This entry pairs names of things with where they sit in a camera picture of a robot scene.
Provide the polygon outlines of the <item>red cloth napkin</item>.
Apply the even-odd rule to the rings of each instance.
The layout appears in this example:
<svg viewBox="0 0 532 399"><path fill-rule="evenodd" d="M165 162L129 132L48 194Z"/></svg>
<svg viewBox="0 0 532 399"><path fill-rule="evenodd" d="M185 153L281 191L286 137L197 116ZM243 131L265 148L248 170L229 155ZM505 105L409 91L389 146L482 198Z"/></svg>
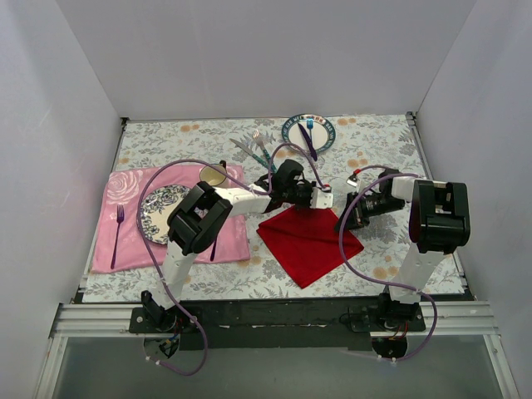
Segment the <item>red cloth napkin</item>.
<svg viewBox="0 0 532 399"><path fill-rule="evenodd" d="M330 209L292 206L260 223L257 233L288 276L306 288L343 263L338 221Z"/></svg>

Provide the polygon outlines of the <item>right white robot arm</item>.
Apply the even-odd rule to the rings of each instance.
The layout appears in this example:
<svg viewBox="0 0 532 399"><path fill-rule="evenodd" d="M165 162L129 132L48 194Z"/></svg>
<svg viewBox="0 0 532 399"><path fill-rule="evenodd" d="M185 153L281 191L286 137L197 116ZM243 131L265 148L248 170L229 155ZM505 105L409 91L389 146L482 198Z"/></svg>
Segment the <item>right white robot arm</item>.
<svg viewBox="0 0 532 399"><path fill-rule="evenodd" d="M354 191L335 226L338 233L361 229L372 217L410 208L410 247L399 271L385 283L374 303L348 309L340 317L354 332L423 329L422 290L436 267L470 238L467 187L425 180L412 173L382 168L377 180L363 185L355 170L347 178Z"/></svg>

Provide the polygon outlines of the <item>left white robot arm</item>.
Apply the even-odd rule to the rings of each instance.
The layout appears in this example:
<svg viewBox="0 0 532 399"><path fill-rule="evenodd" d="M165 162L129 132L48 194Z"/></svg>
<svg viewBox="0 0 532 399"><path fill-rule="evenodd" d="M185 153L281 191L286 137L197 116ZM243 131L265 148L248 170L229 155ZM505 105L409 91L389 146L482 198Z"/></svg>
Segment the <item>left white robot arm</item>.
<svg viewBox="0 0 532 399"><path fill-rule="evenodd" d="M266 214L282 204L305 209L326 209L332 204L330 190L321 191L319 180L303 178L303 166L284 161L275 173L254 184L240 182L233 188L218 188L206 180L193 186L167 218L164 261L155 261L159 281L155 290L145 290L140 301L145 320L158 332L170 331L179 318L180 295L185 279L198 257L214 244L227 219L246 214Z"/></svg>

